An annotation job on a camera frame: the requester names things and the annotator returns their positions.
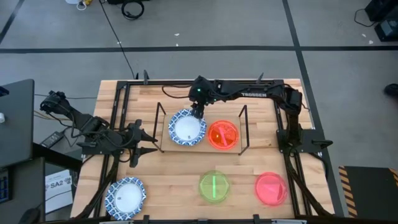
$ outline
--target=concrete floor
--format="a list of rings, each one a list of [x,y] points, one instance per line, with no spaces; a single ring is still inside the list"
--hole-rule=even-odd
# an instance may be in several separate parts
[[[369,0],[288,2],[301,46],[398,45],[381,43],[373,28],[354,23],[355,10]],[[0,30],[17,3],[0,1]],[[117,6],[104,5],[124,47],[293,46],[281,0],[152,0],[144,4],[146,11],[137,21],[125,20]],[[358,19],[369,22],[364,14]],[[77,11],[63,0],[25,0],[4,39],[0,38],[0,52],[90,47],[119,47],[98,1]],[[264,78],[302,77],[293,50],[128,52],[126,56],[134,72],[146,69],[151,78],[256,78],[262,72]],[[398,104],[382,92],[398,81],[398,52],[308,51],[303,57],[325,136],[334,141],[329,147],[333,167],[398,169]],[[96,96],[101,80],[131,79],[132,74],[120,52],[0,54],[0,85],[25,78],[35,80],[38,94],[55,90],[79,97]],[[41,100],[35,98],[36,109]],[[84,113],[92,113],[95,107],[95,100],[71,103]],[[35,142],[63,129],[57,122],[38,118],[34,127]],[[70,149],[63,140],[53,149],[66,153],[78,147]],[[47,219],[66,218],[69,212],[70,208],[59,210]]]

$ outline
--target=green bowl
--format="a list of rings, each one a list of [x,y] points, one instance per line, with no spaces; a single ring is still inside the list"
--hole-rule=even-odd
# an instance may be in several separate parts
[[[228,179],[220,171],[209,171],[200,178],[199,191],[200,195],[207,202],[220,203],[225,200],[228,195]]]

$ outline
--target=blue and white plate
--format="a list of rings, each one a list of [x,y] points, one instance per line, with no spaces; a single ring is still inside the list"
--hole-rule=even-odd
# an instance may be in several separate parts
[[[187,109],[180,110],[169,123],[170,138],[177,144],[193,146],[198,144],[206,133],[205,119],[197,119]]]
[[[141,180],[125,177],[110,186],[105,197],[105,208],[119,221],[130,220],[141,212],[146,197]]]

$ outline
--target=wooden tabletop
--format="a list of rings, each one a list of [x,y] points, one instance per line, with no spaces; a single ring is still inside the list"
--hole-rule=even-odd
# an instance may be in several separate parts
[[[299,79],[285,79],[285,83],[303,92]],[[110,121],[117,80],[101,82],[95,107],[95,116]],[[170,95],[186,96],[189,88],[166,88]],[[124,90],[119,100],[118,128]],[[174,114],[182,108],[190,108],[188,99],[173,99],[164,95],[159,85],[134,85],[130,89],[127,107],[126,125],[135,119],[142,119],[142,128],[152,135],[157,102],[161,102],[167,114]],[[120,163],[118,179],[137,177],[142,180],[147,190],[144,208],[134,219],[142,220],[150,215],[155,220],[179,219],[245,219],[259,214],[261,218],[293,218],[290,195],[278,207],[263,205],[254,192],[256,177],[263,172],[279,174],[287,184],[287,173],[283,155],[278,150],[275,131],[277,121],[274,103],[270,99],[239,98],[226,103],[217,102],[207,106],[207,114],[225,114],[238,116],[244,105],[248,106],[250,148],[242,156],[205,152],[165,152],[160,151],[143,155],[138,166],[130,168],[128,163]],[[156,138],[162,140],[163,118],[160,115]],[[244,116],[241,118],[244,127]],[[302,109],[299,116],[303,129],[311,129],[312,122],[307,110]],[[154,147],[150,142],[140,142],[139,146]],[[331,197],[326,182],[322,162],[308,154],[301,154],[303,172],[307,187],[315,198],[329,212],[333,213]],[[128,158],[125,153],[121,159]],[[97,155],[81,169],[71,217],[78,215],[98,188],[103,156]],[[231,188],[225,201],[209,204],[198,191],[200,177],[209,170],[223,172],[230,181]],[[300,212],[304,214],[303,200],[296,186]]]

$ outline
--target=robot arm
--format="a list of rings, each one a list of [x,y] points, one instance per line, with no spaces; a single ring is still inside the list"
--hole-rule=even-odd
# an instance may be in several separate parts
[[[72,137],[85,137],[85,142],[78,143],[83,148],[84,154],[112,154],[119,157],[124,148],[131,149],[130,166],[135,167],[141,155],[156,151],[156,149],[137,147],[139,141],[157,141],[139,128],[142,123],[140,119],[134,124],[128,124],[126,129],[116,132],[109,129],[109,123],[104,119],[82,114],[70,106],[64,93],[54,91],[51,91],[40,104],[40,109],[47,114],[62,114],[73,122]],[[80,134],[73,135],[75,129],[79,130]]]
[[[233,81],[215,80],[213,83],[199,76],[189,91],[189,99],[193,102],[192,114],[202,118],[205,106],[216,101],[235,100],[240,97],[270,98],[274,100],[287,115],[286,141],[292,147],[301,145],[302,128],[299,114],[302,106],[302,93],[289,85],[278,83],[241,85]]]

